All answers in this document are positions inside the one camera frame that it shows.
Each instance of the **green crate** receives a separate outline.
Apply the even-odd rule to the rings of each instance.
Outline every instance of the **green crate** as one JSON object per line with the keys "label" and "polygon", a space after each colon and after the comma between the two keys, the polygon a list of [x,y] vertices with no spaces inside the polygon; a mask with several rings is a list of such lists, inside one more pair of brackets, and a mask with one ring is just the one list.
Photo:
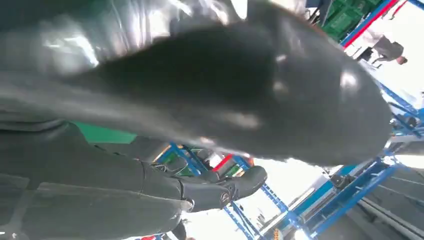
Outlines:
{"label": "green crate", "polygon": [[380,5],[381,2],[383,2],[383,0],[367,0],[367,1],[370,2],[374,6],[378,6],[378,5]]}
{"label": "green crate", "polygon": [[341,36],[345,36],[347,31],[360,22],[361,18],[362,15],[357,10],[345,6],[327,20],[322,30],[334,40],[339,41]]}
{"label": "green crate", "polygon": [[351,8],[361,17],[367,15],[373,7],[374,5],[367,0],[355,0],[351,5]]}

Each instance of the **leg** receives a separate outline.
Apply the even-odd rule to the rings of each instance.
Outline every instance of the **leg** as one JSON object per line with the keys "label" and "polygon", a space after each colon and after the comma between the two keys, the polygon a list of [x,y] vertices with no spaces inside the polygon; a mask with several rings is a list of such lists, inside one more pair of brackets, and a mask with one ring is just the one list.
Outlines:
{"label": "leg", "polygon": [[[1,198],[8,203],[0,206],[5,213],[0,229],[9,233],[11,219],[21,212],[14,228],[30,239],[168,232],[189,203],[194,202],[195,212],[222,208],[252,194],[258,189],[252,186],[266,179],[263,169],[260,179],[247,172],[244,178],[217,184],[170,177],[147,163],[87,144],[78,128],[66,122],[41,131],[2,132],[0,142],[0,181],[7,186]],[[28,192],[34,194],[16,207],[20,193]]]}

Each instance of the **green panel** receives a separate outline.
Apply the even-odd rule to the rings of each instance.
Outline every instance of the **green panel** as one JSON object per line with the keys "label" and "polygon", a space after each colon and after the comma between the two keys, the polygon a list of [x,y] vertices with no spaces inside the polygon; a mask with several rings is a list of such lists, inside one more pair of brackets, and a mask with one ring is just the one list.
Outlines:
{"label": "green panel", "polygon": [[226,174],[226,176],[228,176],[228,177],[232,177],[232,176],[234,176],[234,174],[236,174],[237,173],[237,171],[240,169],[240,167],[238,166],[238,165],[235,165],[235,166],[233,166],[229,171],[228,171],[228,173]]}
{"label": "green panel", "polygon": [[339,41],[346,35],[347,31],[360,22],[361,18],[362,15],[358,13],[358,10],[344,6],[343,9],[327,20],[322,30],[334,40]]}
{"label": "green panel", "polygon": [[89,143],[129,144],[136,134],[75,122]]}

